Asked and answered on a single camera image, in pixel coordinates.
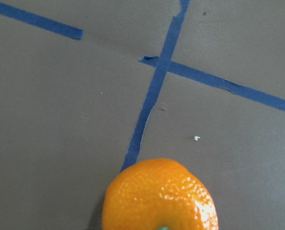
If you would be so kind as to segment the orange fruit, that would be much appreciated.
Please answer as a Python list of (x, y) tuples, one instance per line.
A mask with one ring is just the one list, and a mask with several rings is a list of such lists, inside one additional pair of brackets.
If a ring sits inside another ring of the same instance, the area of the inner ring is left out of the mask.
[(212, 196), (180, 163), (150, 159), (122, 171), (108, 186), (104, 230), (217, 230)]

